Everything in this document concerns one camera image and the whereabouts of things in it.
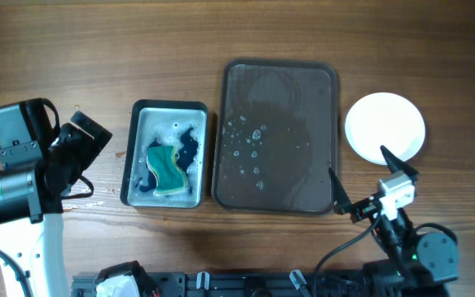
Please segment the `green yellow sponge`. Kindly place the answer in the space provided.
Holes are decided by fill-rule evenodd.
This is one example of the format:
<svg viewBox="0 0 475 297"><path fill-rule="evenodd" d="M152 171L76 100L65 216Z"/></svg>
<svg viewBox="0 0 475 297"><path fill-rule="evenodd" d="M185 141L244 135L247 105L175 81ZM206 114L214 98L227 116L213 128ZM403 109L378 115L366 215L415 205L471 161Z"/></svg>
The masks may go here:
<svg viewBox="0 0 475 297"><path fill-rule="evenodd" d="M187 188L186 174L177 165L177 146L161 145L147 149L147 165L156 179L155 196L180 193Z"/></svg>

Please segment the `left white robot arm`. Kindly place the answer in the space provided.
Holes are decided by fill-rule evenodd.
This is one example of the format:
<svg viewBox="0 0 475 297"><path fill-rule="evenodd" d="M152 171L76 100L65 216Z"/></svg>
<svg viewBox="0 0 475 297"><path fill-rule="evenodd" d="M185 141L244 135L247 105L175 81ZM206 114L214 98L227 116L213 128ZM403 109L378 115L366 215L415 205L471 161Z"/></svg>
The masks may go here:
<svg viewBox="0 0 475 297"><path fill-rule="evenodd" d="M112 134L82 112L53 136L0 149L0 267L9 296L68 296L63 200Z"/></svg>

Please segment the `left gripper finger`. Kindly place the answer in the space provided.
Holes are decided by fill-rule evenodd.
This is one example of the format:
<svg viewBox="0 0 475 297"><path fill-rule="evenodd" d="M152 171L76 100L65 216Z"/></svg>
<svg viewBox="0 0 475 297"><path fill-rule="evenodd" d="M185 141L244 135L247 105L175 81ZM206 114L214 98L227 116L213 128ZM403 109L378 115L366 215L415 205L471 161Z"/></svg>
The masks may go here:
<svg viewBox="0 0 475 297"><path fill-rule="evenodd" d="M84 144L81 145L82 167L90 167L111 138L111 134L103 134L92 139L87 139Z"/></svg>
<svg viewBox="0 0 475 297"><path fill-rule="evenodd" d="M94 140L110 140L112 138L112 133L109 130L97 124L81 111L75 112L70 120Z"/></svg>

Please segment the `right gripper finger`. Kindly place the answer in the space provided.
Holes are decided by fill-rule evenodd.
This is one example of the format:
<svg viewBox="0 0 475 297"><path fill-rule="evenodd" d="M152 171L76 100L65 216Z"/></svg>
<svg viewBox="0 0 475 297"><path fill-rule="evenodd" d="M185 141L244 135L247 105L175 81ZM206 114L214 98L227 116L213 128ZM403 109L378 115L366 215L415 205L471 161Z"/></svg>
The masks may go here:
<svg viewBox="0 0 475 297"><path fill-rule="evenodd" d="M334 200L335 206L347 207L348 205L351 205L350 198L346 194L346 191L335 171L330 167L328 172L332 184L332 199Z"/></svg>
<svg viewBox="0 0 475 297"><path fill-rule="evenodd" d="M402 161L398 157L396 157L391 151L389 151L384 145L380 146L381 153L383 158L387 164L388 169L391 173L396 173L399 171L404 172L408 176L417 176L418 171L407 164L406 162Z"/></svg>

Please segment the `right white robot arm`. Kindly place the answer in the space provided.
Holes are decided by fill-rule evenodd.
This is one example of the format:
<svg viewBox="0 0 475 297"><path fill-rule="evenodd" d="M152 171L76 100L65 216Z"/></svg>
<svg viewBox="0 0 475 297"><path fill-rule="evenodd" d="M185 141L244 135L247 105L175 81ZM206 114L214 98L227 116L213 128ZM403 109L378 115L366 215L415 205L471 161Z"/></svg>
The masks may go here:
<svg viewBox="0 0 475 297"><path fill-rule="evenodd" d="M357 237L324 256L313 273L312 294L330 296L446 296L448 284L459 277L458 238L436 223L414 225L405 208L416 197L418 171L380 148L390 176L378 182L371 196L350 201L335 171L329 172L334 211L353 223L369 221ZM371 236L386 257L359 270L326 270L324 264L339 252Z"/></svg>

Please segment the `white plate blue streak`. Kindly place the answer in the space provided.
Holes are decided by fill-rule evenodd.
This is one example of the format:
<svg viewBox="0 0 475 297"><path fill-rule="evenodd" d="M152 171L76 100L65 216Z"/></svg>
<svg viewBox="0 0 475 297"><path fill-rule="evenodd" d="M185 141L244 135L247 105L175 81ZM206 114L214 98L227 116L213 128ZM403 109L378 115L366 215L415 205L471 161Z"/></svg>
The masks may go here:
<svg viewBox="0 0 475 297"><path fill-rule="evenodd" d="M376 92L360 98L348 111L344 124L351 148L370 163L385 165L380 147L402 161L421 151L426 124L417 107L398 94Z"/></svg>

